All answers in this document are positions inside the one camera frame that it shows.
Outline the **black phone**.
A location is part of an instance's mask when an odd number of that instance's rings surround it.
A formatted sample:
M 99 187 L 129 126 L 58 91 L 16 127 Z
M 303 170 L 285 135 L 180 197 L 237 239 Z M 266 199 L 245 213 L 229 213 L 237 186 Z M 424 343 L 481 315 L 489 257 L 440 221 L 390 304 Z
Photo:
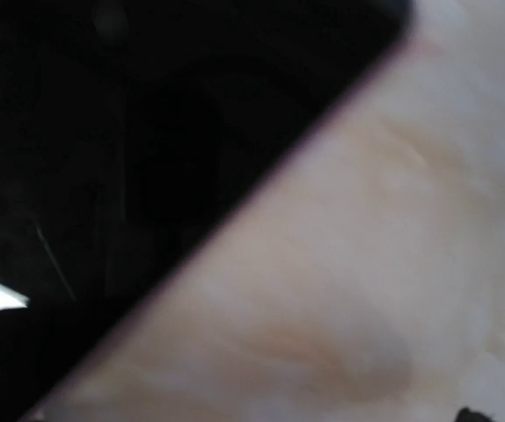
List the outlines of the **black phone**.
M 398 41 L 409 1 L 0 1 L 0 421 Z

